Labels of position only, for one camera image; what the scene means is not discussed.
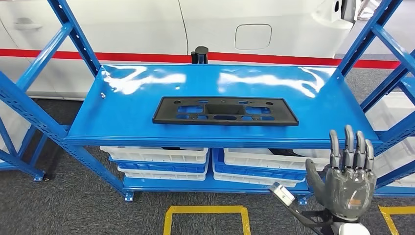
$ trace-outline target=red stripe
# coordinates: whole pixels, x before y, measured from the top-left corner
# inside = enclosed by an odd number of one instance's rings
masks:
[[[15,57],[36,57],[40,50],[25,49],[1,49],[0,56]],[[112,61],[140,61],[140,62],[167,62],[167,63],[190,63],[189,55],[171,55],[171,54],[138,54],[138,53],[113,53],[113,52],[96,52],[98,60]],[[82,59],[77,51],[57,51],[53,58],[55,59]],[[268,63],[268,64],[294,64],[294,65],[338,65],[341,59],[315,58],[315,57],[296,57],[280,55],[254,55],[254,54],[237,54],[209,52],[209,60],[234,61],[234,62],[251,62],[251,63]],[[399,65],[399,61],[393,60],[359,60],[355,68],[368,69],[394,69]]]

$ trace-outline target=storage bin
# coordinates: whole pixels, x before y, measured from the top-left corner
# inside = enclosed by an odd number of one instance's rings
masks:
[[[197,180],[203,181],[206,178],[208,171],[209,157],[204,164],[205,169],[202,173],[182,172],[182,171],[164,171],[164,170],[142,170],[142,169],[128,169],[118,166],[118,170],[125,173],[129,178],[143,178],[143,179],[160,179],[160,180]]]
[[[133,162],[114,160],[109,157],[111,162],[116,162],[120,168],[131,170],[162,170],[162,171],[179,171],[189,173],[203,173],[207,167],[207,162],[202,164],[190,163],[166,163],[166,162]]]
[[[161,147],[112,147],[101,146],[114,160],[168,162],[168,163],[205,163],[208,148],[185,148],[185,150],[166,150]]]
[[[212,150],[212,166],[215,180],[259,185],[272,185],[278,182],[286,187],[295,187],[297,183],[304,181],[306,174],[304,170],[227,165],[221,148]]]
[[[305,160],[310,157],[295,157],[273,155],[267,148],[224,148],[225,164],[252,166],[252,167],[269,167],[292,170],[305,170]],[[316,164],[316,169],[321,171],[330,163],[330,150],[328,155],[311,158]]]
[[[18,152],[22,146],[22,141],[26,136],[31,124],[26,121],[22,116],[9,108],[5,103],[0,101],[0,117],[6,127],[7,133]],[[0,135],[0,149],[6,153],[9,153],[3,138]]]
[[[415,111],[415,106],[402,92],[391,92],[380,99],[366,117],[376,131],[385,131]],[[385,175],[415,160],[415,137],[408,137],[375,158],[374,172]],[[415,175],[395,181],[390,186],[415,186]]]

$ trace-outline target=shelf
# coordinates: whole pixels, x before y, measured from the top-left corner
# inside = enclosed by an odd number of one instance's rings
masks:
[[[171,192],[227,192],[227,193],[269,193],[268,186],[219,181],[213,178],[212,164],[204,181],[156,180],[124,177],[124,189],[130,191],[171,191]],[[307,183],[301,182],[294,188],[287,188],[297,195],[309,194]]]
[[[103,65],[70,131],[68,144],[329,148],[335,129],[361,130],[381,144],[335,67]],[[281,97],[298,126],[153,124],[163,96]]]

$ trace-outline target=yellow tape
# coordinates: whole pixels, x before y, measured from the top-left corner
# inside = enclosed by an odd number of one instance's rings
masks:
[[[244,235],[251,235],[249,227],[248,210],[243,206],[171,206],[164,218],[164,235],[171,234],[171,223],[173,214],[195,214],[195,213],[241,213],[242,230]]]
[[[399,232],[398,232],[398,229],[396,229],[395,224],[393,223],[391,215],[393,214],[415,214],[415,207],[381,207],[381,206],[378,206],[378,207],[392,235],[399,235]]]

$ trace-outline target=robot finger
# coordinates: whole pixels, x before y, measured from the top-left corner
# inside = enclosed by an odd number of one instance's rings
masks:
[[[330,130],[330,165],[332,168],[340,168],[340,151],[339,151],[339,139],[335,130]]]
[[[353,152],[354,152],[354,134],[353,129],[350,125],[346,125],[345,127],[345,149],[343,150],[342,154],[342,170],[344,168],[352,168],[353,167]]]
[[[356,151],[354,152],[354,159],[353,159],[353,169],[361,169],[365,167],[365,151],[366,151],[366,142],[365,136],[363,132],[357,131],[356,132]]]
[[[366,161],[364,169],[371,171],[375,161],[373,145],[370,140],[366,140]]]

